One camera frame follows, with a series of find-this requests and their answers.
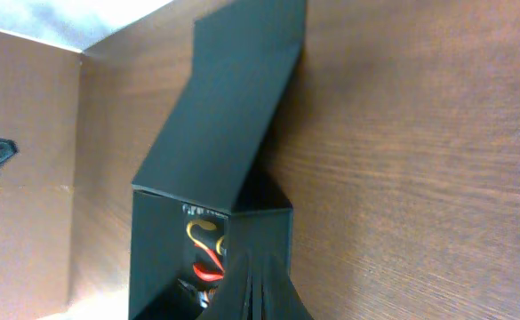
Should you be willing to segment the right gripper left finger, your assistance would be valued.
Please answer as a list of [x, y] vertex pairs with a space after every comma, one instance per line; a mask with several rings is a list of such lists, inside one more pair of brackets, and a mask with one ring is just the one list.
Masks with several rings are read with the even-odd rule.
[[247, 320], [251, 297], [251, 258], [249, 254], [241, 254], [229, 265], [212, 302], [197, 320]]

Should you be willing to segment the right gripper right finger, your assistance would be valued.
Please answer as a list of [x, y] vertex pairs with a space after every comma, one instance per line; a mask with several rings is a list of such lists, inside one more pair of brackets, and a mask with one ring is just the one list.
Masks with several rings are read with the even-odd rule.
[[252, 318], [313, 320], [284, 265], [271, 254], [260, 256], [252, 269]]

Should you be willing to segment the orange black long-nose pliers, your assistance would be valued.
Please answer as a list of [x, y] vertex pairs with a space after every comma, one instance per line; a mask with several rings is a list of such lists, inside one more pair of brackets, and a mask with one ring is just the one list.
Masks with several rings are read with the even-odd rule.
[[190, 299], [196, 302], [201, 308], [208, 308], [210, 306], [218, 290], [217, 285], [193, 284], [181, 278], [178, 279], [178, 284], [180, 288], [188, 294]]

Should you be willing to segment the red small cutting pliers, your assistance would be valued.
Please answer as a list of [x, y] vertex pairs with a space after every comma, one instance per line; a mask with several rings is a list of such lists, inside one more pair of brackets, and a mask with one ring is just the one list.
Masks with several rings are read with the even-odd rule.
[[206, 254], [208, 261], [197, 261], [192, 265], [193, 272], [202, 281], [207, 283], [217, 282], [224, 278], [225, 269], [215, 252], [211, 249], [201, 247], [200, 250]]

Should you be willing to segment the yellow black stubby screwdriver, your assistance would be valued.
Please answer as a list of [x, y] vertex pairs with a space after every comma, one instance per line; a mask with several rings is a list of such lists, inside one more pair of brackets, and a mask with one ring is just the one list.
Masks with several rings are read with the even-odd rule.
[[189, 221], [186, 226], [186, 233], [195, 244], [205, 246], [219, 256], [224, 256], [227, 253], [223, 230], [209, 220]]

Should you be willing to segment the black gift box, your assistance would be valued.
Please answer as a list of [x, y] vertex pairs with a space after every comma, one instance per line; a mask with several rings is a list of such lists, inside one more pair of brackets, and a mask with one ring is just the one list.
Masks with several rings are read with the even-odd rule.
[[[252, 269], [271, 254], [289, 275], [292, 204], [256, 158], [300, 57], [306, 11], [301, 0], [244, 0], [196, 21], [189, 80], [132, 181], [131, 319], [197, 319], [205, 308], [178, 279], [221, 284], [193, 272], [208, 257], [186, 233], [191, 220], [223, 230], [225, 274], [241, 254]], [[183, 204], [227, 218], [187, 216]]]

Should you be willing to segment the chrome blue ratchet wrench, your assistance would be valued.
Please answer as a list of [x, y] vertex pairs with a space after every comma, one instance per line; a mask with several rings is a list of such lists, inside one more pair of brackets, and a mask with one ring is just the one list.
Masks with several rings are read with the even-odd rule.
[[192, 204], [183, 204], [181, 206], [182, 211], [191, 217], [216, 217], [218, 219], [226, 219], [227, 216], [222, 212], [216, 212], [201, 206]]

